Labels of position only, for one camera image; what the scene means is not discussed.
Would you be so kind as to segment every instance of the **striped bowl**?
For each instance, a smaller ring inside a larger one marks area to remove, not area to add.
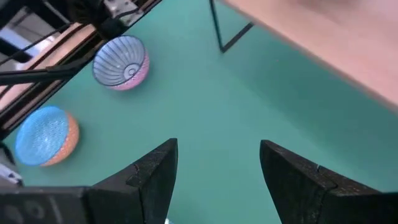
[[[68,157],[79,139],[76,120],[55,107],[41,108],[25,119],[16,139],[16,157],[28,166],[49,166]]]
[[[137,37],[123,35],[110,40],[94,58],[93,75],[100,84],[114,90],[128,90],[148,74],[149,57]]]

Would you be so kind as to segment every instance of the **green table surface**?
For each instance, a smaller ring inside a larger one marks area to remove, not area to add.
[[[247,22],[217,8],[226,38]],[[259,163],[260,140],[270,139],[378,190],[398,190],[393,112],[262,27],[222,55],[212,22],[206,0],[156,6],[127,31],[151,59],[131,91],[100,86],[87,65],[46,103],[78,120],[78,147],[55,166],[19,164],[25,183],[91,185],[178,138],[174,223],[280,223]],[[6,139],[12,148],[15,135]]]

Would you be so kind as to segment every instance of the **wooden shelf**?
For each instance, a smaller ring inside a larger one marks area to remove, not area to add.
[[[224,2],[398,108],[397,0]]]

